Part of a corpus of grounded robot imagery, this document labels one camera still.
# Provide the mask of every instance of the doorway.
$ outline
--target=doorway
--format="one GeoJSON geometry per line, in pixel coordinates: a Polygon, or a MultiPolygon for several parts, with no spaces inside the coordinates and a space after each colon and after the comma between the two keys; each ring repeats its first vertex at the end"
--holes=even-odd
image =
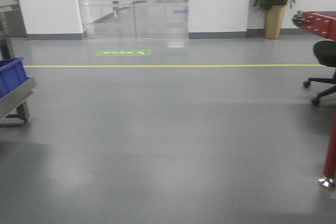
{"type": "Polygon", "coordinates": [[[188,0],[79,0],[88,38],[187,38],[188,0]]]}

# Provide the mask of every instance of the yellow floor line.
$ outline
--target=yellow floor line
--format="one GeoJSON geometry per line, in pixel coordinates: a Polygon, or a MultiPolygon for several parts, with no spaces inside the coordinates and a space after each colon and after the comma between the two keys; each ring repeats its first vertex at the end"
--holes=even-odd
{"type": "Polygon", "coordinates": [[[237,65],[26,65],[25,68],[232,68],[232,67],[318,67],[320,64],[237,64],[237,65]]]}

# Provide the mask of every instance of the metal leveling foot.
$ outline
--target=metal leveling foot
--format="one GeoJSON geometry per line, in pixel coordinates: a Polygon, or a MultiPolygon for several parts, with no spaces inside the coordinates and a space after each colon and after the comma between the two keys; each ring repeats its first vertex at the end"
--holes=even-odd
{"type": "Polygon", "coordinates": [[[327,189],[327,190],[335,190],[336,189],[335,179],[327,178],[327,177],[321,177],[319,179],[319,183],[324,189],[327,189]]]}

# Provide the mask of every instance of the red metal frame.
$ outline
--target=red metal frame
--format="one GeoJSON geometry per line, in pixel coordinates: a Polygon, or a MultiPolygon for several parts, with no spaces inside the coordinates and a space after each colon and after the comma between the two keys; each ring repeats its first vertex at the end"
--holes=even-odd
{"type": "Polygon", "coordinates": [[[336,177],[336,113],[334,117],[323,175],[328,179],[335,179],[336,177]]]}
{"type": "Polygon", "coordinates": [[[298,25],[299,28],[326,39],[336,40],[336,17],[318,12],[298,11],[298,14],[305,17],[303,24],[298,25]]]}

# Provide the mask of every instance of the black office chair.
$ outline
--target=black office chair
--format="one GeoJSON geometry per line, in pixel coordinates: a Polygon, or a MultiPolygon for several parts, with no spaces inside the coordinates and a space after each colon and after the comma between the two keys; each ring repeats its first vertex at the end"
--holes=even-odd
{"type": "MultiPolygon", "coordinates": [[[[315,43],[313,52],[320,64],[327,67],[336,68],[336,41],[319,41],[315,43]]],[[[303,86],[306,88],[309,87],[311,81],[335,84],[335,86],[318,93],[315,98],[311,99],[312,104],[315,106],[320,104],[321,97],[336,92],[336,71],[333,75],[333,78],[309,78],[308,81],[303,82],[303,86]]]]}

